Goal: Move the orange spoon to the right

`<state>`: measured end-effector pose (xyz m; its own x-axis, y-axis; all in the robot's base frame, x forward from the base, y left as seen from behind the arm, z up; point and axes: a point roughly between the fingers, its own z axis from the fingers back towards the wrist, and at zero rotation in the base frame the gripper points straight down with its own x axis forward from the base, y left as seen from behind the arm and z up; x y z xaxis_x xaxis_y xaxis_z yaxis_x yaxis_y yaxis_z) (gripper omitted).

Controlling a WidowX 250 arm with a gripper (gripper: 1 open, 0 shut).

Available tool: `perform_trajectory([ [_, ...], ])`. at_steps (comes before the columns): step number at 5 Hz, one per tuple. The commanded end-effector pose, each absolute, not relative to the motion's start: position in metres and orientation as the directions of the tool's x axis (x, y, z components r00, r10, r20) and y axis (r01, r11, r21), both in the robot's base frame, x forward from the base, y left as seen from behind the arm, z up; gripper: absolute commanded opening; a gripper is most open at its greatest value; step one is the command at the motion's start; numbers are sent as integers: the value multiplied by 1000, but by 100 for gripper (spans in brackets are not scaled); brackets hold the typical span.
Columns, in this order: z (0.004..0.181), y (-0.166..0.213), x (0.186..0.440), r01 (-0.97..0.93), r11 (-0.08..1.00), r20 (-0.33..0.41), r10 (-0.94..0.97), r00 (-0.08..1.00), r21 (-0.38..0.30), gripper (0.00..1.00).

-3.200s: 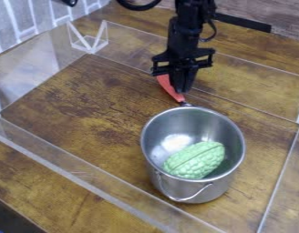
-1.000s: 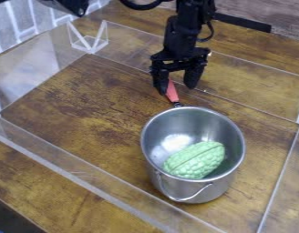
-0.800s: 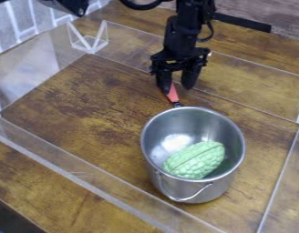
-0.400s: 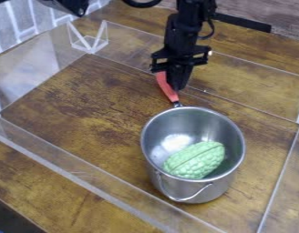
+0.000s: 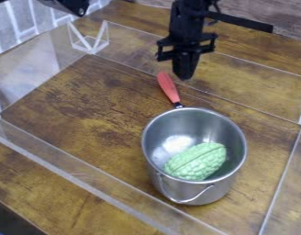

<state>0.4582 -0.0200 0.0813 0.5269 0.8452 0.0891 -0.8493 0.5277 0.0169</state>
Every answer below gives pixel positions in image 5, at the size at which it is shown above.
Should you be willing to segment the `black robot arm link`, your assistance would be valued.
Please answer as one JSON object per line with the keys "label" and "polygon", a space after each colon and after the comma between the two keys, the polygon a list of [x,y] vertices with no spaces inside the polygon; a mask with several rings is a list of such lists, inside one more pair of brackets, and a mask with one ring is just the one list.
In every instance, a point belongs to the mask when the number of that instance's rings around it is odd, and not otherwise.
{"label": "black robot arm link", "polygon": [[90,7],[90,0],[39,0],[46,6],[83,17]]}

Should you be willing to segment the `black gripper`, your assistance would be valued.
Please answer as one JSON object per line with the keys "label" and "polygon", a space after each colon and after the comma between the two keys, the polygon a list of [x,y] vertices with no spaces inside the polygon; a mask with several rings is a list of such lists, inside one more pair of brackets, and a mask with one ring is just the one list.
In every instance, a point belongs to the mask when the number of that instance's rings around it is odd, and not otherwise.
{"label": "black gripper", "polygon": [[158,41],[158,60],[172,60],[174,73],[184,80],[192,77],[200,56],[215,50],[219,35],[204,33],[208,13],[210,6],[172,6],[170,34]]}

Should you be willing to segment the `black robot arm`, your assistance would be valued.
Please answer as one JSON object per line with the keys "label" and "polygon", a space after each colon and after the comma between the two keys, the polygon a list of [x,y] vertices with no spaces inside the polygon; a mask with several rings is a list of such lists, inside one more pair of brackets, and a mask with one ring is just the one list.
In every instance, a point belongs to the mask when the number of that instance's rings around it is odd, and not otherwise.
{"label": "black robot arm", "polygon": [[158,60],[172,61],[174,73],[188,80],[196,71],[200,56],[214,52],[216,33],[204,32],[210,6],[219,10],[219,0],[175,0],[171,11],[170,35],[158,41]]}

